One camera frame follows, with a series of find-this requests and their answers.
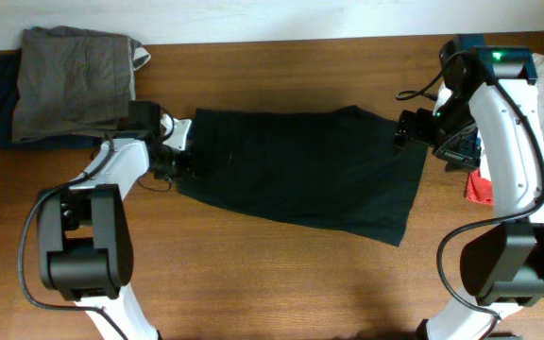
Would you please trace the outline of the black shorts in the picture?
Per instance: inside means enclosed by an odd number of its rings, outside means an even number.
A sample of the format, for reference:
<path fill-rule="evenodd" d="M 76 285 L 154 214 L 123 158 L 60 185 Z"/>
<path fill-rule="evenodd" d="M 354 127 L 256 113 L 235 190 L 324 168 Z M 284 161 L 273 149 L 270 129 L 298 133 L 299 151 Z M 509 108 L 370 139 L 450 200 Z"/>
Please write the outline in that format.
<path fill-rule="evenodd" d="M 292 114 L 199 109 L 192 169 L 177 189 L 236 213 L 398 246 L 427 148 L 396 147 L 396 129 L 356 106 Z"/>

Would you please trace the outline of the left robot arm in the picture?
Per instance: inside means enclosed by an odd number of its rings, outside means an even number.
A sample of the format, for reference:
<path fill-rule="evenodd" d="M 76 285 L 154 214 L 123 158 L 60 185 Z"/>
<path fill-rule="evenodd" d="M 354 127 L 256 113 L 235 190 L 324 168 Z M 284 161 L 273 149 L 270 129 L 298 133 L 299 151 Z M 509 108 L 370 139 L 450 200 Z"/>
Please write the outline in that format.
<path fill-rule="evenodd" d="M 37 228 L 39 274 L 82 312 L 105 339 L 158 339 L 131 287 L 134 250 L 124 199 L 152 174 L 171 184 L 186 170 L 193 122 L 151 101 L 132 101 L 128 117 L 107 134 L 76 178 L 44 190 L 29 212 Z"/>

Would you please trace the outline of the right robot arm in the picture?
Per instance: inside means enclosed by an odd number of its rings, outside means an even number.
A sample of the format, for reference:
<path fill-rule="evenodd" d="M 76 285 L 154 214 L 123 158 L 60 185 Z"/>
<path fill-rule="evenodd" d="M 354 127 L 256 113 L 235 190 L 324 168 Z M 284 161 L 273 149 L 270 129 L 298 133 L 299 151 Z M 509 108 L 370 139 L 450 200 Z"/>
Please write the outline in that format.
<path fill-rule="evenodd" d="M 416 329 L 420 339 L 486 339 L 544 298 L 544 140 L 530 49 L 459 34 L 442 46 L 432 110 L 404 111 L 394 143 L 429 146 L 449 165 L 488 166 L 494 215 L 460 256 L 462 286 Z"/>

